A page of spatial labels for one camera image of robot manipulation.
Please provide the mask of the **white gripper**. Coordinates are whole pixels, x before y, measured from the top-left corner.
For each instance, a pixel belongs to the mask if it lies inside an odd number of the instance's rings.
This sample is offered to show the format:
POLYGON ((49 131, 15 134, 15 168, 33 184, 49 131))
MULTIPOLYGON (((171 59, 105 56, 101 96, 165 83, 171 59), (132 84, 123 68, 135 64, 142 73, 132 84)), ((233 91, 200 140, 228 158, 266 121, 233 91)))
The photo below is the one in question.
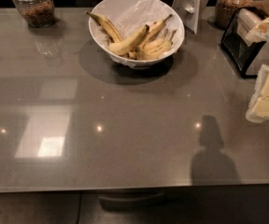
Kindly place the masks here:
POLYGON ((258 72, 246 119, 254 123, 269 120, 269 66, 263 64, 258 72))

